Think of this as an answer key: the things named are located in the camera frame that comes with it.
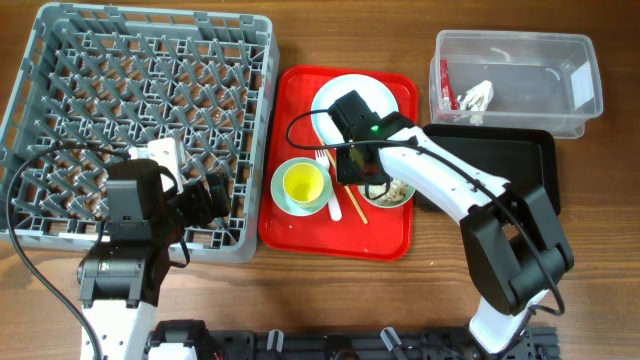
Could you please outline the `white plastic fork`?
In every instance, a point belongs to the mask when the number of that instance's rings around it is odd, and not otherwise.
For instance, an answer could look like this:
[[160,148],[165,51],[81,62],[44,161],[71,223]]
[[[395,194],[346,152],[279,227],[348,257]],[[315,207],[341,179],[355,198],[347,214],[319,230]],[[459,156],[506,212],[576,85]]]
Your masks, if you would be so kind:
[[[327,171],[330,171],[330,161],[324,150],[315,151],[315,160]],[[342,219],[342,211],[334,190],[331,190],[327,205],[331,220],[334,222],[340,221]]]

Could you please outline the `rice and peanut leftovers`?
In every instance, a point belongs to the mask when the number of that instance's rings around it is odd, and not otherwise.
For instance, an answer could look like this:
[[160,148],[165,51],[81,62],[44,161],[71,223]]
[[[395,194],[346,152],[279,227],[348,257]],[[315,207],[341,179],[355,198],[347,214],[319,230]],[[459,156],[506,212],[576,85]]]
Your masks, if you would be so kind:
[[408,192],[408,185],[403,181],[393,179],[389,184],[368,185],[369,198],[381,206],[393,206],[401,202]]

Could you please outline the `light blue food bowl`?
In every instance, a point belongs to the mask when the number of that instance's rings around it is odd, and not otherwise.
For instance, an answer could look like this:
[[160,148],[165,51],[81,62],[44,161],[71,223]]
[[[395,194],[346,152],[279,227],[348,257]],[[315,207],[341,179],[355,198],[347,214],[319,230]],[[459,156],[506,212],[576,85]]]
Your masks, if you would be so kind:
[[407,203],[415,189],[398,179],[381,185],[359,185],[358,191],[364,199],[379,208],[396,208]]

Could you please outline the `yellow plastic cup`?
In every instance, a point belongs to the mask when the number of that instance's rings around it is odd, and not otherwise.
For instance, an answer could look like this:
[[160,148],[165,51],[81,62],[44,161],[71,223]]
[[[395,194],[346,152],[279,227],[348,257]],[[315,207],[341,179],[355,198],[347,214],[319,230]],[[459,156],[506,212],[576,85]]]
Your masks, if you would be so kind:
[[310,207],[318,201],[324,189],[324,177],[314,164],[296,163],[285,172],[283,188],[295,204],[303,208]]

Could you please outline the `light green bowl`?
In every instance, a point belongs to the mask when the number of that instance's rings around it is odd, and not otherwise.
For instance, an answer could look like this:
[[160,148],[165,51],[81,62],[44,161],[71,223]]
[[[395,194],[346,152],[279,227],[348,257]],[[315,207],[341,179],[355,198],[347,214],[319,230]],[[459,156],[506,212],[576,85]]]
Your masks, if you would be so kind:
[[[318,201],[310,207],[300,207],[295,204],[286,194],[283,188],[283,177],[287,169],[296,163],[309,162],[319,168],[324,177],[324,189]],[[331,195],[332,181],[330,173],[318,162],[306,157],[292,158],[281,164],[271,180],[271,195],[276,205],[285,213],[293,216],[309,216],[321,210],[328,202]]]

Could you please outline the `red snack wrapper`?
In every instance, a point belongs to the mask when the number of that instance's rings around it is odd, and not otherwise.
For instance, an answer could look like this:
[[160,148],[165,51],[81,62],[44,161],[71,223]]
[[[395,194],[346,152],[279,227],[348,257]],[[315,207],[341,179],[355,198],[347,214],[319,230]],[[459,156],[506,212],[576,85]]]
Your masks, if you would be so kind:
[[450,77],[448,73],[448,62],[445,59],[440,60],[440,77],[441,84],[440,89],[442,93],[443,108],[446,110],[458,110],[459,103],[456,99],[455,93],[450,83]]

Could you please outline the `white napkin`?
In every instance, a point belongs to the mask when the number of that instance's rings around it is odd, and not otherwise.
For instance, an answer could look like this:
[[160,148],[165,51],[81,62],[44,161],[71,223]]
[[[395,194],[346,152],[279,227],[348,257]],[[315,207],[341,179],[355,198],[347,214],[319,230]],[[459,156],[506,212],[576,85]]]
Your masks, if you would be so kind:
[[493,96],[492,82],[484,80],[457,98],[459,109],[472,112],[470,124],[480,126],[483,124],[483,113],[487,110]]

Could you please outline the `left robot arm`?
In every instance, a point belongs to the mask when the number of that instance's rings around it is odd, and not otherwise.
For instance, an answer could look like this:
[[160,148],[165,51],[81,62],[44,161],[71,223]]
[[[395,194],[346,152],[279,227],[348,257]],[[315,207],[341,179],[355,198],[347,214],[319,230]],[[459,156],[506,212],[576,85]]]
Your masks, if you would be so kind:
[[162,179],[170,171],[150,159],[108,169],[109,238],[91,247],[78,267],[79,299],[90,327],[82,336],[84,359],[222,359],[201,320],[157,322],[161,284],[184,247],[184,231],[230,213],[229,180],[211,173],[184,186]]

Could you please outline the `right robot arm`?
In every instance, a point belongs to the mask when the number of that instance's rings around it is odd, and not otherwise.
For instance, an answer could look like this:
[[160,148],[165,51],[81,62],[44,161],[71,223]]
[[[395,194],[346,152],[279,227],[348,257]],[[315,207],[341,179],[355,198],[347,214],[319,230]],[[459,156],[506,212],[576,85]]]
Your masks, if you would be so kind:
[[338,131],[327,143],[337,153],[339,182],[400,180],[460,226],[470,277],[481,295],[469,331],[486,353],[504,354],[574,266],[546,190],[469,165],[399,112],[379,116],[356,91],[335,100],[328,116]]

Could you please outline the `grey dishwasher rack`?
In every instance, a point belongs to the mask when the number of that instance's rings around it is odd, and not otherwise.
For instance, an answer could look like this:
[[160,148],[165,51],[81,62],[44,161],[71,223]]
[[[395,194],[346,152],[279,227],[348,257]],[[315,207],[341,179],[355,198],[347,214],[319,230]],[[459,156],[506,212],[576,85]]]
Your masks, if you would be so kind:
[[176,259],[243,263],[257,248],[279,49],[262,15],[43,5],[1,119],[3,224],[30,248],[86,251],[121,152],[180,144],[186,185],[223,173],[229,214],[189,227]]

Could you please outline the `wooden chopstick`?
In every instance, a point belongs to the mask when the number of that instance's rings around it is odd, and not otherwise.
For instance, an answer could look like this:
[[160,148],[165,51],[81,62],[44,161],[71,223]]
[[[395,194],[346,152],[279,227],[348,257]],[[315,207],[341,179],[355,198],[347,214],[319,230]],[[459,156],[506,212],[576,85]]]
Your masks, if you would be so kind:
[[[337,165],[336,165],[336,162],[335,162],[331,152],[329,150],[327,150],[327,149],[324,149],[322,151],[323,151],[325,157],[328,158],[330,166],[334,169],[334,172],[336,174],[336,179],[337,179],[337,174],[338,174],[337,173]],[[368,221],[366,215],[364,214],[362,208],[360,207],[360,205],[359,205],[358,201],[356,200],[356,198],[355,198],[353,192],[351,191],[350,187],[348,185],[341,185],[341,186],[344,188],[344,191],[346,192],[346,194],[348,195],[349,199],[351,200],[351,202],[352,202],[356,212],[360,216],[362,222],[365,225],[369,224],[369,221]]]

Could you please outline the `light blue plate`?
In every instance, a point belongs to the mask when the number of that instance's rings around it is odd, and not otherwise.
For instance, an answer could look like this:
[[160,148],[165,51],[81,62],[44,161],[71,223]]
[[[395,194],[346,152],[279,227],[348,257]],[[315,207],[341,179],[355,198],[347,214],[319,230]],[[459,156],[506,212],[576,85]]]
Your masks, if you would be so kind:
[[[356,91],[367,106],[380,117],[399,110],[395,97],[382,82],[360,74],[343,75],[328,81],[316,93],[311,109],[327,110],[337,99],[352,90]],[[324,144],[334,145],[344,142],[343,136],[327,113],[313,114],[311,122]]]

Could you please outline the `red plastic tray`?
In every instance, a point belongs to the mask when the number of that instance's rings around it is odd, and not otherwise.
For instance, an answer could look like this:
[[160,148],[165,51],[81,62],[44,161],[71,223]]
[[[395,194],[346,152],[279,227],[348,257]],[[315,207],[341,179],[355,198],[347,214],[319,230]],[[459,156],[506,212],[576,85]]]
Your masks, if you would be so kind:
[[356,187],[351,191],[360,208],[356,209],[344,188],[334,186],[343,217],[334,222],[327,208],[308,216],[293,216],[273,200],[274,172],[284,162],[298,157],[312,159],[309,151],[295,149],[286,142],[290,121],[311,109],[312,100],[328,81],[354,69],[298,65],[279,79],[275,112],[269,130],[261,198],[258,235],[268,246],[287,251],[351,257],[374,261],[394,261],[408,251],[413,226],[414,201],[392,209],[368,203]]

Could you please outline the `black plastic tray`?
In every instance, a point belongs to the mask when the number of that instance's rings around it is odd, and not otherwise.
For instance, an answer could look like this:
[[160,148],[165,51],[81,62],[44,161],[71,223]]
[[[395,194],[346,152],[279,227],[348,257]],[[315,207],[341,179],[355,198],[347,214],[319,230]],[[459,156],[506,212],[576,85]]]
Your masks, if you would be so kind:
[[561,212],[556,147],[544,130],[430,124],[424,133],[468,164],[513,183],[541,185]]

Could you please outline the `clear plastic bin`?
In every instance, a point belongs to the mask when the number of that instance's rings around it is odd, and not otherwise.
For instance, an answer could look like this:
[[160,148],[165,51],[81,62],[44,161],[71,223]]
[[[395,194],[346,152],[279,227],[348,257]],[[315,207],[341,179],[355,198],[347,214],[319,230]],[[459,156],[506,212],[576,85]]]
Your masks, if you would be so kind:
[[599,66],[582,34],[443,30],[431,60],[429,105],[434,124],[471,125],[472,112],[443,108],[440,60],[448,62],[456,99],[484,80],[494,96],[485,127],[545,130],[576,139],[604,111]]

